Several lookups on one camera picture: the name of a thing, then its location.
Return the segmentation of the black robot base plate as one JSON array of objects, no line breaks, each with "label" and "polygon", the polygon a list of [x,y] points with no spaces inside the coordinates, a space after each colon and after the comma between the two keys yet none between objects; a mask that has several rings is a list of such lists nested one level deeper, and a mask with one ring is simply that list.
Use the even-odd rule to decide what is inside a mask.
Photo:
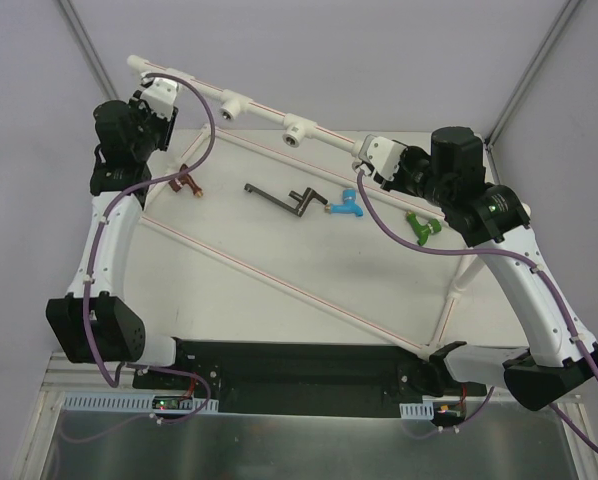
[{"label": "black robot base plate", "polygon": [[453,342],[422,359],[398,346],[174,342],[172,363],[152,367],[136,388],[179,390],[217,401],[223,413],[394,418],[426,396],[482,393],[490,381],[454,374]]}]

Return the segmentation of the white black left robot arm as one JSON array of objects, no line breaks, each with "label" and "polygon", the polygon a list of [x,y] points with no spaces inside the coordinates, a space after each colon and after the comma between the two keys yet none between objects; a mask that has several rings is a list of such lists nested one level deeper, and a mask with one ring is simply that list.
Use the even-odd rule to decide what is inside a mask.
[{"label": "white black left robot arm", "polygon": [[173,338],[149,332],[124,301],[130,243],[143,214],[153,152],[167,149],[178,110],[141,93],[93,112],[99,143],[90,178],[91,225],[66,294],[47,303],[46,318],[73,363],[91,363],[96,347],[105,362],[154,365],[167,388],[183,387],[189,363]]}]

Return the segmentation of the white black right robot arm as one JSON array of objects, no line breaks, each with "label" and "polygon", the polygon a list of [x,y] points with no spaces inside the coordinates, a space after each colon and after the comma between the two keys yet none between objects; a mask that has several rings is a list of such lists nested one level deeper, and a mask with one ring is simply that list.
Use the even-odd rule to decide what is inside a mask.
[{"label": "white black right robot arm", "polygon": [[444,127],[429,150],[385,137],[366,138],[364,171],[385,191],[422,198],[494,275],[513,308],[524,347],[454,342],[429,355],[429,382],[452,394],[464,382],[507,389],[538,411],[587,380],[598,381],[598,340],[576,318],[545,265],[530,217],[513,190],[486,179],[483,142],[468,127]]}]

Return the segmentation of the white PVC pipe frame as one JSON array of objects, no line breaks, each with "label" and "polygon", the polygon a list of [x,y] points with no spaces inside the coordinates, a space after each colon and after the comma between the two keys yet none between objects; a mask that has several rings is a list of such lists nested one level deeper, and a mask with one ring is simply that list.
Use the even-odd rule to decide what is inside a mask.
[{"label": "white PVC pipe frame", "polygon": [[[159,73],[161,75],[169,74],[191,83],[191,85],[194,86],[203,96],[221,103],[219,113],[226,121],[233,121],[241,114],[251,113],[267,121],[282,126],[284,128],[284,133],[282,135],[283,142],[292,148],[298,147],[305,139],[315,139],[356,157],[362,145],[360,140],[352,140],[348,137],[335,133],[319,126],[312,120],[292,113],[283,113],[271,107],[260,104],[240,93],[229,89],[215,87],[211,84],[196,79],[192,75],[173,68],[167,68],[151,63],[142,57],[131,55],[127,58],[127,64],[138,75],[139,78],[141,78],[145,72],[148,73],[148,76],[150,74]],[[247,140],[221,128],[216,129],[216,136],[221,140],[225,140],[241,148],[259,153],[272,160],[285,163],[291,167],[305,171],[324,180],[337,183],[342,186],[343,190],[352,188],[357,192],[355,181],[333,171],[323,169],[312,163],[305,162],[296,157],[269,148],[265,145]],[[370,198],[374,198],[383,203],[401,208],[404,211],[404,215],[407,211],[414,212],[417,215],[420,223],[426,223],[431,219],[437,219],[441,223],[442,229],[449,226],[449,224],[442,219],[440,210],[423,207],[411,201],[390,195],[376,188],[367,187],[365,191],[366,195]],[[329,204],[327,200],[319,197],[312,189],[307,189],[302,194],[292,191],[289,193],[289,197],[295,201],[295,203],[290,206],[290,210],[293,211],[297,216],[303,214],[307,206],[313,200],[320,201],[324,207],[326,204]],[[459,304],[459,300],[461,299],[463,292],[483,267],[483,261],[474,255],[464,256],[460,260],[455,275],[447,289],[446,300],[437,321],[436,329],[431,340],[424,347],[426,350],[432,351],[442,347],[454,307]]]}]

